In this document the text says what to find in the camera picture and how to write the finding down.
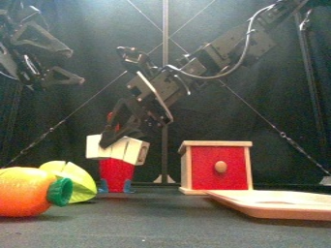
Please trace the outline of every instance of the wooden box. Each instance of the wooden box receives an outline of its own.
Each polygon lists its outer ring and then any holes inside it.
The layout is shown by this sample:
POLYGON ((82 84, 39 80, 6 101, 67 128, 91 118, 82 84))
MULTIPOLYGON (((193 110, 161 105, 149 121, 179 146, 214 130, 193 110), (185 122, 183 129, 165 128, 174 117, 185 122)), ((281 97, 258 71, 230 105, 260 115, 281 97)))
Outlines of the wooden box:
POLYGON ((207 190, 252 190, 252 146, 252 141, 186 140, 181 191, 205 195, 207 190))

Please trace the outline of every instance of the cable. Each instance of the cable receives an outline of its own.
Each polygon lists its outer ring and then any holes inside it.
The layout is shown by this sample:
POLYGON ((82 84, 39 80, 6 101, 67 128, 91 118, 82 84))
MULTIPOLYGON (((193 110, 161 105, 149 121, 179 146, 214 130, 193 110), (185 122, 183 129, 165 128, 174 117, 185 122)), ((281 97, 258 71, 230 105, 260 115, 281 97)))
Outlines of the cable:
POLYGON ((229 85, 219 79, 219 82, 222 84, 222 87, 225 87, 232 94, 240 99, 240 101, 249 107, 250 110, 253 110, 257 115, 269 123, 269 125, 273 127, 273 129, 280 133, 281 137, 286 139, 286 141, 292 144, 292 146, 304 154, 306 155, 308 159, 316 164, 316 166, 329 175, 331 176, 331 172, 317 162, 317 160, 313 158, 313 156, 309 154, 309 152, 305 150, 305 148, 286 135, 284 131, 281 131, 277 126, 268 120, 268 118, 257 111, 257 109, 253 107, 253 105, 240 96, 240 94, 229 87, 229 85))
POLYGON ((53 127, 49 129, 49 131, 29 145, 27 148, 25 148, 19 155, 7 163, 7 165, 5 167, 2 167, 2 169, 7 168, 17 160, 18 158, 25 155, 27 153, 27 151, 34 148, 41 141, 45 140, 45 138, 57 131, 57 129, 61 127, 61 125, 69 120, 69 118, 79 111, 82 110, 89 104, 90 102, 105 92, 105 90, 127 74, 127 71, 123 72, 117 79, 114 79, 107 85, 106 87, 81 105, 81 107, 53 127))
POLYGON ((19 81, 15 77, 10 76, 9 74, 6 74, 5 72, 0 72, 0 75, 3 75, 6 78, 10 78, 13 80, 19 81))
POLYGON ((197 76, 197 75, 193 75, 187 72, 185 72, 181 68, 173 66, 173 65, 167 65, 165 67, 165 69, 171 69, 174 70, 175 72, 181 73, 183 76, 189 77, 189 78, 193 78, 193 79, 199 79, 199 80, 215 80, 215 79, 221 79, 221 78, 225 78, 226 76, 229 76, 234 71, 238 70, 238 68, 242 66, 244 64, 244 61, 246 59, 246 55, 248 55, 248 52, 249 52, 249 48, 250 48, 250 44, 252 44, 252 37, 253 37, 253 33, 256 32, 256 30, 253 29, 253 26, 254 26, 254 22, 260 16, 261 13, 264 13, 266 10, 269 10, 270 8, 273 8, 274 5, 270 5, 265 8, 262 8, 260 11, 257 11, 257 13, 254 14, 254 16, 252 17, 250 19, 250 23, 249 23, 249 29, 248 29, 248 35, 246 35, 246 44, 245 44, 245 49, 244 49, 244 53, 241 55, 241 58, 236 64, 236 66, 225 73, 222 74, 218 74, 215 76, 211 76, 211 77, 201 77, 201 76, 197 76))

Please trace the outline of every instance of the plush carrot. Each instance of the plush carrot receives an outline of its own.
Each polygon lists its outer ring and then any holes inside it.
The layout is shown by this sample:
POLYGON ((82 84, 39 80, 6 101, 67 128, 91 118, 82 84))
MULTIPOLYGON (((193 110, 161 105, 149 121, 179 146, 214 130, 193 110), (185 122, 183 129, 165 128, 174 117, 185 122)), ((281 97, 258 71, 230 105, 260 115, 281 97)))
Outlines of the plush carrot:
POLYGON ((73 182, 38 168, 14 167, 0 170, 0 216, 35 216, 51 205, 66 206, 73 182))

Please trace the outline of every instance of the white block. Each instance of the white block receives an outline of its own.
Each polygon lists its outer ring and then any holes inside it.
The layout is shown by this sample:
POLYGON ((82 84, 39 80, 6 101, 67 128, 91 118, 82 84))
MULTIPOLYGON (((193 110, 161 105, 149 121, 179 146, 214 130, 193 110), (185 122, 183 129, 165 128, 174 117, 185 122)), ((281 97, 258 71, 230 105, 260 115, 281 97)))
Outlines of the white block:
POLYGON ((123 160, 135 166, 143 165, 146 162, 149 148, 149 142, 129 138, 127 151, 123 160))
POLYGON ((102 135, 93 135, 87 137, 87 159, 107 159, 114 158, 125 162, 141 166, 146 163, 146 156, 149 152, 150 143, 139 139, 123 137, 107 149, 99 145, 102 135))
POLYGON ((103 149, 99 145, 102 135, 93 135, 87 137, 87 159, 106 159, 111 155, 111 146, 107 149, 103 149))

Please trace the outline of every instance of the wooden board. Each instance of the wooden board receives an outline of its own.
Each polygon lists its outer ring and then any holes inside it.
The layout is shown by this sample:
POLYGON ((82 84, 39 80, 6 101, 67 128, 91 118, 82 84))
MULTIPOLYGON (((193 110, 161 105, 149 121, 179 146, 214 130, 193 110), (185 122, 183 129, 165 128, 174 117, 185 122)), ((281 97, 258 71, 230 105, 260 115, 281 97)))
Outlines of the wooden board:
POLYGON ((257 218, 331 221, 330 195, 264 190, 206 193, 224 205, 257 218))

